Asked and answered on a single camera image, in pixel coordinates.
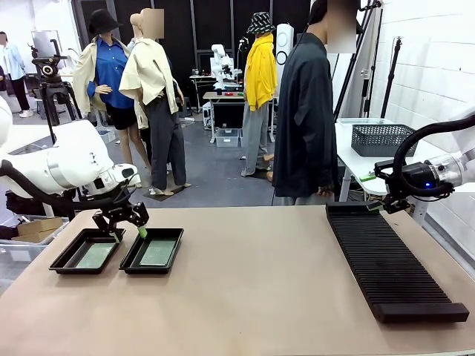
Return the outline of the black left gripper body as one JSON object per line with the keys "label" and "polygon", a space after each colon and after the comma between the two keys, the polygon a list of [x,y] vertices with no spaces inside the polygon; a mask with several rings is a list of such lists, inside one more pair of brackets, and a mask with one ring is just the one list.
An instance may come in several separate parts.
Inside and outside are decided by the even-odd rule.
{"label": "black left gripper body", "polygon": [[134,224],[136,220],[134,204],[130,203],[128,200],[114,203],[111,207],[105,209],[105,217],[109,220],[110,224],[122,221]]}

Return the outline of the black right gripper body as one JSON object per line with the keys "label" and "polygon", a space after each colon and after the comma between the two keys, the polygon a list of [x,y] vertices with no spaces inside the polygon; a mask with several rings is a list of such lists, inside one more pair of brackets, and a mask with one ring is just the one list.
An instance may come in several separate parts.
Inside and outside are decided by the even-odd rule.
{"label": "black right gripper body", "polygon": [[[419,190],[430,190],[433,187],[433,171],[426,163],[417,162],[411,165],[402,166],[402,176],[413,187]],[[385,179],[388,193],[396,198],[405,198],[409,196],[430,197],[428,193],[414,193],[403,187],[402,181],[392,172]]]}

